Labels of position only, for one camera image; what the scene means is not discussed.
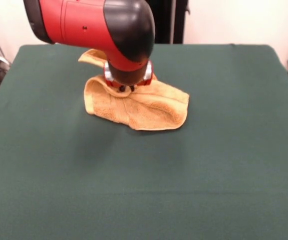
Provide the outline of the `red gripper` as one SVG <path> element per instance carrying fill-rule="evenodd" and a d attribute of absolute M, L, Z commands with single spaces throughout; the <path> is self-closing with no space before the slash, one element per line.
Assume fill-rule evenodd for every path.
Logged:
<path fill-rule="evenodd" d="M 125 87 L 135 90 L 134 86 L 150 85 L 153 79 L 153 65 L 148 61 L 141 68 L 134 71 L 123 71 L 113 67 L 108 61 L 103 67 L 104 81 L 109 87 L 119 88 L 120 92 L 125 91 Z"/>

